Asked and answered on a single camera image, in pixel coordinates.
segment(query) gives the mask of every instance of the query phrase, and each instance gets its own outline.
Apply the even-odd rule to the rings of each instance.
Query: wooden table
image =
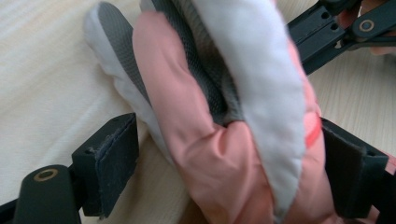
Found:
[[[18,196],[25,175],[70,154],[108,119],[131,112],[83,39],[96,0],[0,2],[0,203]],[[131,24],[138,1],[109,1]],[[279,0],[285,21],[315,1]],[[396,154],[396,59],[367,49],[344,53],[310,76],[323,117]],[[136,173],[100,223],[205,223],[182,181],[139,125]],[[84,217],[83,223],[97,223]]]

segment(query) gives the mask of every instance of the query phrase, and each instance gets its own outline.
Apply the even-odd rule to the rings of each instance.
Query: metal screw hole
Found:
[[[37,182],[43,182],[43,181],[52,179],[57,174],[58,174],[58,170],[56,170],[56,169],[43,170],[40,173],[35,175],[34,180]]]
[[[329,17],[330,17],[330,14],[327,13],[327,12],[323,12],[322,15],[321,15],[321,18],[322,18],[323,20],[329,19]]]

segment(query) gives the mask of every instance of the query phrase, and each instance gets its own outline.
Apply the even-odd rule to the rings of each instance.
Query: pink glove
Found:
[[[211,223],[330,218],[318,107],[274,4],[196,7],[231,71],[244,120],[226,127],[213,121],[163,14],[144,12],[133,37],[148,97],[191,197]]]
[[[102,3],[87,40],[210,223],[344,223],[316,97],[274,2],[193,3],[142,2],[154,11],[132,46],[132,27]]]

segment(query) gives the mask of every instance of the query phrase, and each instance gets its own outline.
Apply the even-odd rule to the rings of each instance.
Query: black bracket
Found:
[[[19,199],[0,206],[0,223],[81,223],[81,207],[85,216],[108,217],[138,155],[135,115],[116,117],[73,153],[70,167],[51,165],[26,176]]]

